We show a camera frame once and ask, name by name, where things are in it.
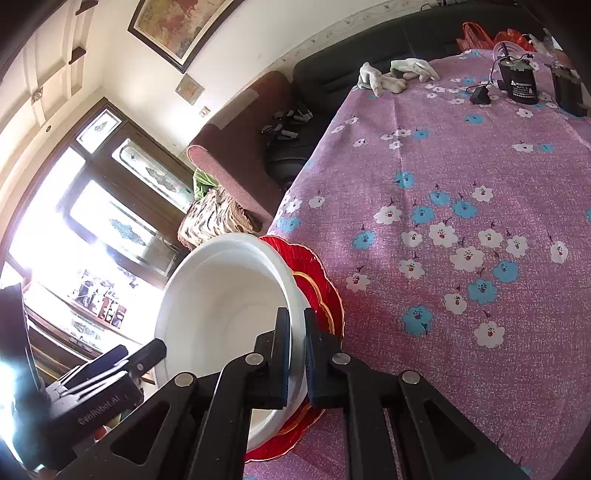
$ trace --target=white glove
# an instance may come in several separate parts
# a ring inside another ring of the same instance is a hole
[[[407,84],[404,79],[397,79],[391,73],[382,75],[378,69],[373,68],[367,61],[359,69],[359,80],[357,87],[371,89],[376,97],[382,95],[383,90],[392,93],[400,93],[406,90]]]
[[[417,77],[421,82],[439,80],[439,75],[426,60],[392,60],[392,62],[390,62],[390,72],[394,74],[394,70],[403,72],[402,78],[405,80],[411,80]]]
[[[382,88],[392,93],[401,93],[406,90],[407,83],[404,79],[397,79],[391,73],[382,75]]]
[[[379,97],[382,95],[382,84],[380,78],[382,72],[378,69],[374,69],[368,61],[359,69],[359,80],[357,86],[359,88],[371,88],[374,91],[374,95]]]

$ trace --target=white wall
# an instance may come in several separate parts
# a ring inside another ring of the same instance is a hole
[[[112,36],[114,25],[102,9],[76,16],[80,2],[68,0],[43,24],[0,85],[0,236],[39,166],[106,95],[100,86],[105,39]],[[87,53],[69,66],[77,46]],[[41,85],[43,98],[31,103],[31,94]]]
[[[204,105],[212,111],[210,116],[213,115],[285,53],[330,25],[383,2],[245,0],[189,67],[187,73],[205,88],[204,94],[191,106],[174,91],[183,75],[127,32],[138,1],[100,0],[98,8],[112,12],[111,22],[116,24],[103,85],[110,100],[166,148],[178,154],[207,121],[199,116]],[[386,3],[396,4],[399,13],[392,15],[388,11],[390,7],[385,7],[381,20],[380,13],[373,11],[371,15],[364,15],[365,21],[370,22],[366,27],[416,11],[425,2],[427,0],[390,0]],[[357,31],[362,30],[363,19],[354,26]]]

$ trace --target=framed painting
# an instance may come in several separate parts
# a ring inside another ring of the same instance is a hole
[[[140,0],[128,31],[185,72],[244,0]]]

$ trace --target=floral tablecloth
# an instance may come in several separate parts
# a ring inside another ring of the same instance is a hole
[[[490,51],[431,62],[437,83],[354,88],[269,233],[311,248],[343,297],[343,349],[412,368],[533,479],[549,480],[591,419],[591,125],[488,79]],[[344,478],[340,414],[257,480]]]

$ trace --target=metal bolt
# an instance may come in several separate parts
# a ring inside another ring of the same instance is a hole
[[[245,358],[248,365],[260,365],[264,359],[260,353],[249,353]]]
[[[418,373],[416,373],[414,370],[406,370],[402,374],[402,379],[406,383],[410,383],[411,385],[416,385],[421,380],[421,376]]]
[[[351,361],[351,357],[346,353],[339,352],[333,355],[333,363],[337,365],[347,365]]]
[[[188,387],[193,383],[193,376],[188,373],[178,374],[174,377],[174,383],[177,387]]]

